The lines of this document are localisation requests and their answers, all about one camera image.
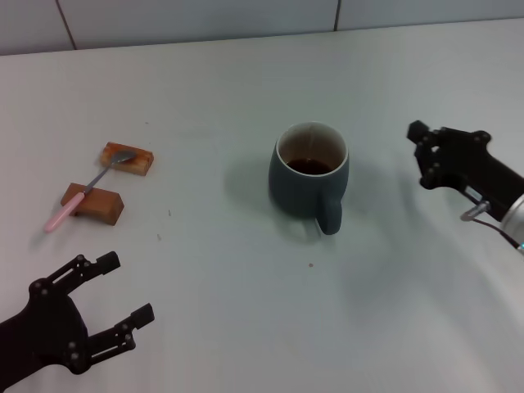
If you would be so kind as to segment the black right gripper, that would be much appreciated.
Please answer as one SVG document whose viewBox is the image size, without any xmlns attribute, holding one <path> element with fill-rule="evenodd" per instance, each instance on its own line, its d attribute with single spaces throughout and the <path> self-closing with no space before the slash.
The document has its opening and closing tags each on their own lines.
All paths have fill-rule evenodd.
<svg viewBox="0 0 524 393">
<path fill-rule="evenodd" d="M 488 152 L 491 136 L 486 131 L 431 129 L 416 120 L 407 138 L 416 142 L 414 156 L 424 188 L 449 187 L 466 195 L 470 187 L 490 203 L 489 215 L 498 222 L 524 195 L 524 177 Z"/>
</svg>

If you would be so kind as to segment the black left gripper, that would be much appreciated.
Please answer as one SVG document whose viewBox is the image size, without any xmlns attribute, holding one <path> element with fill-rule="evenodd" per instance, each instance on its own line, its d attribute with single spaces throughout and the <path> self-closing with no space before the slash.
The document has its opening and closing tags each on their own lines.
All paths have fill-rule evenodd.
<svg viewBox="0 0 524 393">
<path fill-rule="evenodd" d="M 120 267 L 111 251 L 95 262 L 80 254 L 46 279 L 29 286 L 27 305 L 0 323 L 0 391 L 50 365 L 67 367 L 70 354 L 88 338 L 87 328 L 69 294 L 84 283 Z M 98 364 L 136 347 L 133 330 L 155 320 L 151 304 L 135 310 L 114 327 L 88 338 L 88 360 Z"/>
</svg>

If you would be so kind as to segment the pink handled metal spoon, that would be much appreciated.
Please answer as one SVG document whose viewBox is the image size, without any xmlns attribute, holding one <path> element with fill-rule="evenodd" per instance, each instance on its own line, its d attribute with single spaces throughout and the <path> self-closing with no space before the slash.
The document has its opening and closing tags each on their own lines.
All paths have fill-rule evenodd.
<svg viewBox="0 0 524 393">
<path fill-rule="evenodd" d="M 51 233 L 57 229 L 66 217 L 74 212 L 83 199 L 87 196 L 88 193 L 94 188 L 97 182 L 111 169 L 114 165 L 124 163 L 126 161 L 132 160 L 137 156 L 137 153 L 134 151 L 118 151 L 114 153 L 110 158 L 109 165 L 102 170 L 84 189 L 82 192 L 75 194 L 65 205 L 63 205 L 59 211 L 52 216 L 44 225 L 43 231 L 45 233 Z"/>
</svg>

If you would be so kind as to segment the grey ceramic mug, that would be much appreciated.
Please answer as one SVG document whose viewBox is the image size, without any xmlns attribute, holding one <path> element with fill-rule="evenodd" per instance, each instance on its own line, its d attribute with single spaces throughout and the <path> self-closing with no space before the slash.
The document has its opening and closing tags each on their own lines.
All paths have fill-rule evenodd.
<svg viewBox="0 0 524 393">
<path fill-rule="evenodd" d="M 324 175 L 300 174 L 290 160 L 311 158 L 329 165 Z M 341 133 L 319 122 L 292 125 L 276 141 L 269 165 L 269 192 L 285 213 L 314 219 L 326 235 L 339 232 L 342 199 L 349 180 L 350 155 Z"/>
</svg>

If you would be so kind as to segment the dark brown wooden block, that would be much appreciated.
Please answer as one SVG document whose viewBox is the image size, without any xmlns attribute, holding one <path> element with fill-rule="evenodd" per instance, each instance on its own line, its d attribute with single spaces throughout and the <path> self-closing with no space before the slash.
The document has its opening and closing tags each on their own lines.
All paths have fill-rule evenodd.
<svg viewBox="0 0 524 393">
<path fill-rule="evenodd" d="M 70 216 L 87 217 L 115 226 L 123 209 L 124 203 L 119 193 L 94 187 Z"/>
</svg>

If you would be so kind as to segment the dark coffee liquid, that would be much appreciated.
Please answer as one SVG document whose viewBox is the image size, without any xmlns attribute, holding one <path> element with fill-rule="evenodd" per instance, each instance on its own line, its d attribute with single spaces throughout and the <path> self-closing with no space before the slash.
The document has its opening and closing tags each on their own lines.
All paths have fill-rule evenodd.
<svg viewBox="0 0 524 393">
<path fill-rule="evenodd" d="M 290 160 L 287 162 L 287 166 L 300 174 L 313 176 L 328 174 L 332 171 L 329 165 L 311 158 Z"/>
</svg>

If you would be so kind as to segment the light grooved wooden block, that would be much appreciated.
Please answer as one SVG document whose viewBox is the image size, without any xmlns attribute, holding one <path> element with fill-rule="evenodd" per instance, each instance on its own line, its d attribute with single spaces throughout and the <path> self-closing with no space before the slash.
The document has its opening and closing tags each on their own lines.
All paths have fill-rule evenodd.
<svg viewBox="0 0 524 393">
<path fill-rule="evenodd" d="M 119 151 L 132 151 L 136 156 L 131 160 L 112 165 L 113 169 L 140 176 L 147 175 L 147 172 L 154 161 L 153 153 L 141 148 L 126 146 L 115 142 L 108 142 L 103 148 L 100 155 L 101 165 L 108 166 L 111 162 L 111 157 Z"/>
</svg>

